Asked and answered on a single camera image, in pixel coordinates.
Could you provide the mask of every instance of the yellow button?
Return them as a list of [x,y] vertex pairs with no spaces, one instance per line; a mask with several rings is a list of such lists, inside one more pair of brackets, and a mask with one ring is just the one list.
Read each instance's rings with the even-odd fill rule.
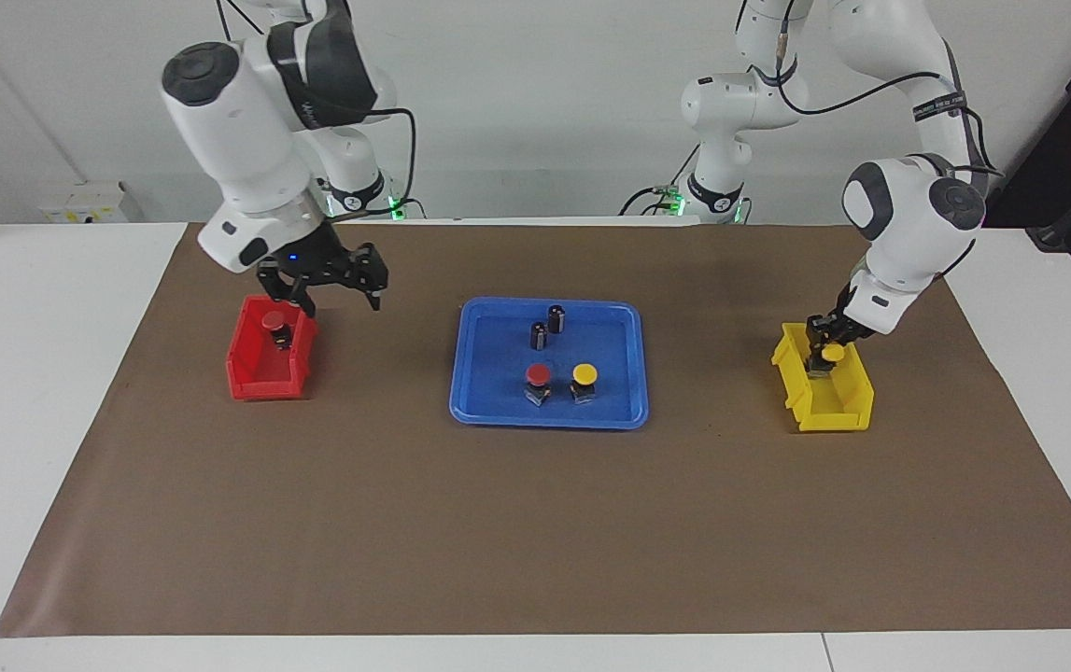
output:
[[826,348],[821,349],[821,358],[826,361],[838,363],[846,358],[846,347],[845,345],[840,345],[838,343],[831,343],[826,345]]
[[572,379],[577,386],[591,386],[598,383],[598,369],[591,363],[578,363],[572,370]]

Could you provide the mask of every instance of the brown table surface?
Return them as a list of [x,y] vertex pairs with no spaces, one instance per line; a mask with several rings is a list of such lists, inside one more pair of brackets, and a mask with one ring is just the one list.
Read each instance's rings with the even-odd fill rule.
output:
[[[257,284],[193,232],[0,637],[1071,628],[1071,503],[945,285],[864,342],[868,433],[783,408],[780,323],[830,308],[849,228],[347,226],[384,311],[315,290],[310,400],[255,404],[223,361]],[[634,303],[649,423],[456,423],[479,295]]]

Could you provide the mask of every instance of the white table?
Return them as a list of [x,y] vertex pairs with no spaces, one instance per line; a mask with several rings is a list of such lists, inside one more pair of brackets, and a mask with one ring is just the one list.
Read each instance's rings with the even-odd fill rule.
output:
[[[429,225],[544,225],[429,221]],[[572,224],[617,226],[590,219]],[[638,224],[680,226],[681,218]],[[0,612],[184,225],[0,226]],[[847,259],[847,267],[855,259]],[[987,230],[950,286],[1071,496],[1071,260]],[[65,362],[73,361],[73,367]],[[1071,631],[0,641],[0,669],[1071,669]]]

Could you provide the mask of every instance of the red button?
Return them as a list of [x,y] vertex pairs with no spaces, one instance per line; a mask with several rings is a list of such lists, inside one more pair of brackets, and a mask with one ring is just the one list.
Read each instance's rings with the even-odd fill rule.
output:
[[527,383],[534,387],[546,387],[552,382],[552,370],[543,363],[532,363],[527,370]]
[[285,325],[287,325],[287,316],[281,311],[267,312],[266,317],[261,318],[261,328],[266,331],[277,331]]

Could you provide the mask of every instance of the blue tray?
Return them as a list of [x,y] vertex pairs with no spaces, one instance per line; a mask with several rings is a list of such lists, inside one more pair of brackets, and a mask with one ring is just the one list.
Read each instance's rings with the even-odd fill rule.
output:
[[[564,307],[564,333],[530,348],[530,328],[547,309]],[[523,395],[527,367],[552,369],[553,395],[542,407]],[[574,365],[598,367],[598,399],[574,404]],[[464,305],[449,408],[466,424],[637,430],[647,422],[643,320],[630,303],[479,298]]]

